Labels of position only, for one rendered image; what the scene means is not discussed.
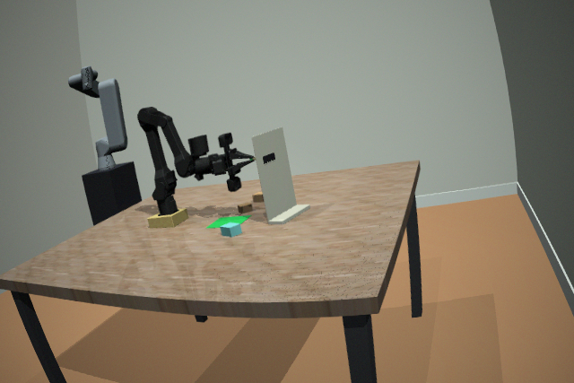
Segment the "small light blue cube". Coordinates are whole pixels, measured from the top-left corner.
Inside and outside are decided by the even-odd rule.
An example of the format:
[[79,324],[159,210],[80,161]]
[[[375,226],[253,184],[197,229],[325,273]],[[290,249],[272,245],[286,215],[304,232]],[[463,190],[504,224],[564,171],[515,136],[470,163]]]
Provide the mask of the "small light blue cube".
[[222,236],[228,236],[228,237],[235,237],[238,234],[242,233],[241,231],[241,227],[239,223],[231,223],[228,222],[222,226],[220,226],[220,230],[222,233]]

